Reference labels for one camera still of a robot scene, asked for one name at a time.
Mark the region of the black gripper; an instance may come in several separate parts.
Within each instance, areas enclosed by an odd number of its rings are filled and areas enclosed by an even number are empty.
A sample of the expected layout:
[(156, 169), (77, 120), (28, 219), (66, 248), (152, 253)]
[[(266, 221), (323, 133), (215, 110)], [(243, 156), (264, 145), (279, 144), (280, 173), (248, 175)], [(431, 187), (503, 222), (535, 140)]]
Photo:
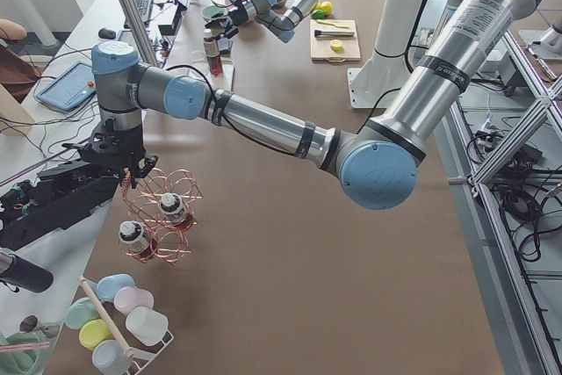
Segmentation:
[(113, 122), (100, 122), (88, 142), (78, 147), (78, 152), (86, 162), (118, 169), (120, 184), (128, 184), (131, 174), (133, 189), (158, 162), (158, 156), (144, 148), (142, 125), (120, 131), (114, 128)]
[(251, 0), (235, 0), (227, 8), (225, 17), (212, 18), (205, 27), (226, 28), (222, 36), (230, 40), (239, 32), (239, 26), (253, 21), (256, 15), (256, 7)]

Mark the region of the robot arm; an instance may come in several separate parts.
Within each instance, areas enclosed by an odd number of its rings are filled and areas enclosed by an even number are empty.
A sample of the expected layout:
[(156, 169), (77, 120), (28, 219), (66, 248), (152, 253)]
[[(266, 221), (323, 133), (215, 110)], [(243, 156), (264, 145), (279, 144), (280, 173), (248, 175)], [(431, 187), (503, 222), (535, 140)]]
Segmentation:
[(277, 0), (229, 0), (231, 4), (221, 15), (215, 15), (205, 24), (206, 28), (219, 25), (221, 37), (231, 39), (239, 27), (255, 21), (272, 32), (278, 39), (288, 43), (294, 36), (294, 29), (310, 13), (318, 0), (296, 0), (283, 15), (273, 10)]
[(386, 111), (357, 133), (324, 129), (189, 76), (140, 60), (132, 46), (106, 41), (93, 47), (100, 123), (80, 157), (145, 177), (156, 157), (143, 145), (145, 109), (226, 126), (284, 155), (313, 161), (337, 177), (360, 206), (399, 205), (413, 191), (425, 142), (452, 103), (468, 88), (510, 25), (542, 0), (448, 0), (448, 19)]

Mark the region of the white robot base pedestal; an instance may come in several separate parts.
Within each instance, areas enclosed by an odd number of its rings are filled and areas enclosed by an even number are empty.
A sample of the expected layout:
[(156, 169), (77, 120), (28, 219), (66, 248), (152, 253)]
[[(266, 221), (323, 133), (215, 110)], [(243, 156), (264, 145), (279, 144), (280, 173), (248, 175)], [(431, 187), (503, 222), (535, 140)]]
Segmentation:
[(425, 1), (385, 0), (371, 58), (348, 70), (352, 108), (370, 109), (378, 100), (385, 106), (407, 81), (407, 50)]

